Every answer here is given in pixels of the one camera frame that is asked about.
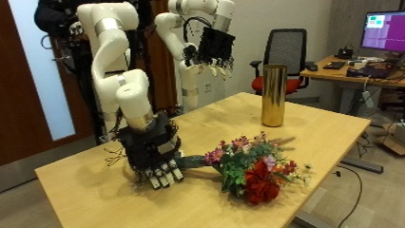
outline gold vase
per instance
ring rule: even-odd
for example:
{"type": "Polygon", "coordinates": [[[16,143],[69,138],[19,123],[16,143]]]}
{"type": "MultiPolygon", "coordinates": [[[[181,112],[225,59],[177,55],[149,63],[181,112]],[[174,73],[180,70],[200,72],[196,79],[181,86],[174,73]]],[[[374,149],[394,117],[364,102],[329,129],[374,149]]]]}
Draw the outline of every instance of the gold vase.
{"type": "Polygon", "coordinates": [[[262,124],[280,126],[284,121],[288,67],[265,65],[262,89],[262,124]]]}

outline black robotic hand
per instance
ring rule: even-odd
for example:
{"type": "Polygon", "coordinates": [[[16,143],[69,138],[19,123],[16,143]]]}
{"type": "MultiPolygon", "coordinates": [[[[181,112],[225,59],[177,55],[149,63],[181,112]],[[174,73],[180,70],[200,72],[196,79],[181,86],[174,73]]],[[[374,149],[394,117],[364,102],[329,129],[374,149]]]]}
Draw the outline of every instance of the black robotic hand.
{"type": "Polygon", "coordinates": [[[184,179],[174,161],[181,144],[177,126],[165,114],[158,115],[149,132],[134,134],[125,127],[119,131],[119,138],[133,171],[145,174],[154,189],[166,188],[184,179]]]}

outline monitor screen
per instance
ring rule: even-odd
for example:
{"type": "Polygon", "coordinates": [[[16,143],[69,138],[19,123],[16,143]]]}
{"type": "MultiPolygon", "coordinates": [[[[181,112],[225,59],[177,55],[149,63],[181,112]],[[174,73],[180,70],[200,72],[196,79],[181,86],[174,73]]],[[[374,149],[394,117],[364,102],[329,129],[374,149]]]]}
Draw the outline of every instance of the monitor screen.
{"type": "Polygon", "coordinates": [[[394,52],[405,51],[405,11],[366,14],[361,46],[394,52]]]}

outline desk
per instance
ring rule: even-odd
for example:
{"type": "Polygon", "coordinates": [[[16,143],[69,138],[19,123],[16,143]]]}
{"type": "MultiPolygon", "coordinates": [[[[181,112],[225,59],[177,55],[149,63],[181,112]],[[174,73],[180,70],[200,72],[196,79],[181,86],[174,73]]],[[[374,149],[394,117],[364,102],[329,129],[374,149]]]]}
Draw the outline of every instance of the desk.
{"type": "MultiPolygon", "coordinates": [[[[333,55],[328,56],[324,60],[321,60],[317,64],[317,71],[310,71],[308,69],[302,70],[300,75],[304,77],[310,77],[313,79],[325,79],[332,81],[342,81],[342,82],[352,82],[352,83],[361,83],[364,84],[366,82],[368,77],[354,78],[354,77],[346,77],[345,72],[349,65],[345,65],[341,69],[324,69],[322,67],[336,61],[344,61],[342,59],[336,58],[333,55]]],[[[390,78],[396,78],[401,76],[402,72],[396,72],[390,78]]],[[[405,80],[368,80],[368,83],[380,85],[380,86],[396,86],[396,87],[405,87],[405,80]]]]}
{"type": "Polygon", "coordinates": [[[285,155],[301,165],[313,164],[310,186],[286,186],[272,203],[252,207],[221,193],[221,177],[204,167],[184,171],[185,180],[165,190],[148,184],[133,190],[127,161],[113,166],[104,162],[111,155],[103,149],[120,148],[119,142],[108,142],[36,170],[63,227],[286,227],[369,125],[369,120],[286,103],[285,123],[265,127],[261,97],[248,93],[174,121],[186,155],[202,155],[221,140],[260,131],[270,138],[296,137],[285,155]]]}
{"type": "Polygon", "coordinates": [[[354,98],[356,90],[364,90],[364,85],[382,86],[382,87],[405,87],[405,79],[396,80],[402,78],[404,71],[397,71],[388,79],[369,79],[368,77],[346,77],[345,72],[349,68],[349,65],[345,65],[341,69],[324,69],[322,67],[334,61],[344,61],[334,56],[328,56],[324,60],[317,63],[318,71],[310,71],[308,69],[300,72],[300,75],[304,77],[310,77],[314,80],[326,80],[334,81],[342,88],[341,95],[341,108],[340,113],[356,113],[358,106],[352,106],[352,100],[354,98]]]}

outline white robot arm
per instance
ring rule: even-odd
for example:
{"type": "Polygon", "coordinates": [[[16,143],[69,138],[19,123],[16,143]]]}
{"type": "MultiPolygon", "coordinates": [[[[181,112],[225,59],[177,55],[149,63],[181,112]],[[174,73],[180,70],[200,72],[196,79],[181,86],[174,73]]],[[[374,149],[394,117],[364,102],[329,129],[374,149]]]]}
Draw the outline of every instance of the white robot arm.
{"type": "Polygon", "coordinates": [[[119,108],[133,131],[142,133],[154,123],[148,102],[149,83],[140,69],[127,71],[128,61],[124,55],[129,46],[124,30],[137,28],[137,11],[129,3],[85,4],[77,8],[77,16],[91,43],[91,74],[104,113],[108,140],[112,138],[119,108]]]}
{"type": "Polygon", "coordinates": [[[128,2],[87,4],[77,8],[77,16],[91,43],[91,74],[107,130],[119,129],[132,169],[145,173],[154,189],[168,187],[173,177],[184,178],[173,160],[180,147],[177,128],[165,114],[153,115],[146,75],[140,69],[128,71],[125,61],[129,42],[124,30],[137,28],[137,11],[128,2]],[[128,126],[116,127],[119,109],[128,126]]]}
{"type": "Polygon", "coordinates": [[[178,74],[182,105],[184,111],[189,112],[198,107],[196,75],[201,69],[209,67],[214,76],[216,70],[224,76],[230,76],[229,71],[233,64],[230,52],[234,37],[226,32],[234,11],[234,2],[230,0],[169,0],[168,8],[169,12],[157,15],[154,24],[174,60],[181,61],[178,74]],[[185,26],[182,15],[193,15],[197,11],[214,16],[213,24],[204,28],[198,49],[194,44],[188,43],[188,40],[182,42],[173,32],[173,29],[185,26]]]}

